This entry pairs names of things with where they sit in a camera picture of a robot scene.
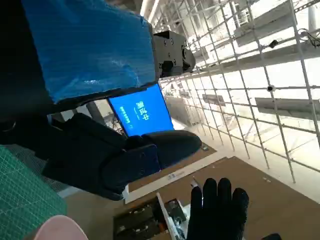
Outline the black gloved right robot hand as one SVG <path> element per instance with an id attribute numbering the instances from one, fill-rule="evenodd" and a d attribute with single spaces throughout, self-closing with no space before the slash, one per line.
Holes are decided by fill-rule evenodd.
<path id="1" fill-rule="evenodd" d="M 232 190 L 229 179 L 208 178 L 191 191 L 188 240 L 241 240 L 248 217 L 249 196 Z"/>

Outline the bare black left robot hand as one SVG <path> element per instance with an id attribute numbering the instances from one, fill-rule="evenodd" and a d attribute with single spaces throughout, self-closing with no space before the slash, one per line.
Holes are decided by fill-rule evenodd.
<path id="1" fill-rule="evenodd" d="M 0 142 L 46 161 L 43 175 L 113 201 L 129 183 L 197 152 L 185 130 L 121 135 L 77 113 L 95 100 L 143 93 L 196 65 L 186 38 L 153 33 L 142 16 L 103 0 L 0 3 Z"/>

